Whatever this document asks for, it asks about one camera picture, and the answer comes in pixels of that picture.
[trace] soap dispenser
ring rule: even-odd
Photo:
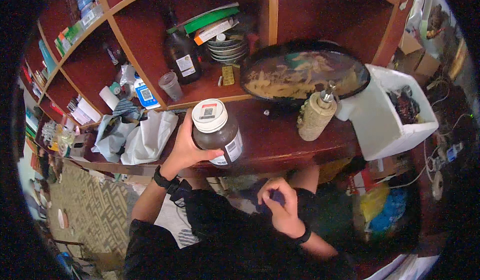
[[[332,119],[337,110],[337,103],[333,96],[334,89],[334,82],[329,81],[325,90],[313,93],[302,105],[297,119],[297,128],[303,140],[317,139]]]

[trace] plastic cup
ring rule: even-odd
[[[166,94],[174,101],[178,101],[183,97],[177,74],[174,72],[164,74],[158,81],[160,88],[165,90]]]

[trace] floor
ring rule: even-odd
[[[62,183],[50,185],[52,207],[48,210],[53,237],[79,241],[91,253],[101,253],[111,262],[123,265],[128,245],[129,212],[136,201],[132,187],[100,181],[75,166],[65,165]],[[69,228],[61,229],[58,209],[65,210]],[[70,248],[77,255],[79,248]],[[102,273],[104,278],[120,277],[119,272]]]

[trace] white styrofoam box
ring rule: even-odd
[[[355,109],[349,116],[363,157],[371,161],[413,149],[438,128],[427,97],[412,76],[371,64],[365,66],[371,75],[370,84],[356,96]],[[411,87],[425,122],[404,125],[400,121],[387,91],[404,85]]]

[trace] brown glass jar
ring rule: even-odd
[[[210,162],[219,169],[228,169],[243,151],[242,135],[234,116],[216,98],[198,103],[191,113],[193,139],[204,150],[222,149],[224,154]]]

